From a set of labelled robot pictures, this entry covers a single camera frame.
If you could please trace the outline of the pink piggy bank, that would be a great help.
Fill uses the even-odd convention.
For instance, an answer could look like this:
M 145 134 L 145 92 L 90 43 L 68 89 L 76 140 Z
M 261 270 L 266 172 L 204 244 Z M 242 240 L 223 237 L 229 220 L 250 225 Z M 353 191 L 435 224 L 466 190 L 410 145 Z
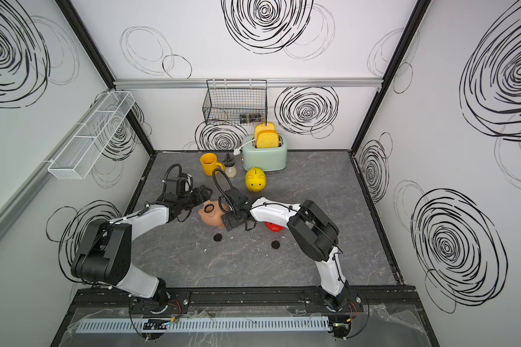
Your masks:
M 207 204 L 214 204 L 215 206 L 215 211 L 211 214 L 206 214 L 204 211 L 203 211 L 203 208 L 207 205 Z M 217 227 L 219 229 L 225 229 L 225 225 L 224 225 L 224 222 L 222 220 L 222 217 L 225 215 L 225 212 L 222 211 L 222 209 L 220 208 L 218 202 L 213 202 L 213 201 L 207 201 L 207 202 L 204 202 L 203 206 L 199 209 L 198 211 L 198 214 L 202 220 L 202 222 L 204 222 L 204 224 L 208 225 L 208 226 L 211 226 L 211 227 Z

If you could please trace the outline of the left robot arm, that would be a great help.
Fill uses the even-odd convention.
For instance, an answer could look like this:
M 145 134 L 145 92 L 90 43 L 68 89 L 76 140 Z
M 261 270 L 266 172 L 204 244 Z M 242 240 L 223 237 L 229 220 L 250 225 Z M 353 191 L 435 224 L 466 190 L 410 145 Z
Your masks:
M 93 221 L 86 228 L 71 265 L 78 279 L 121 289 L 150 299 L 160 307 L 168 304 L 166 282 L 132 264 L 132 242 L 152 229 L 177 219 L 211 198 L 205 185 L 192 186 L 192 177 L 167 179 L 155 202 L 135 213 L 109 221 Z

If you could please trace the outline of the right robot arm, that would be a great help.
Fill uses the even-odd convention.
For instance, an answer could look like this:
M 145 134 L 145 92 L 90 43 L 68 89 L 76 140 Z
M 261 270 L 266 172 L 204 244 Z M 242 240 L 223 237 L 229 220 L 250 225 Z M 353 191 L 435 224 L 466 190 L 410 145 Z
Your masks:
M 252 221 L 289 229 L 297 245 L 315 261 L 321 278 L 323 300 L 328 309 L 339 311 L 346 303 L 347 279 L 341 269 L 338 226 L 312 200 L 286 204 L 266 198 L 249 198 L 233 187 L 218 198 L 222 221 L 228 231 Z

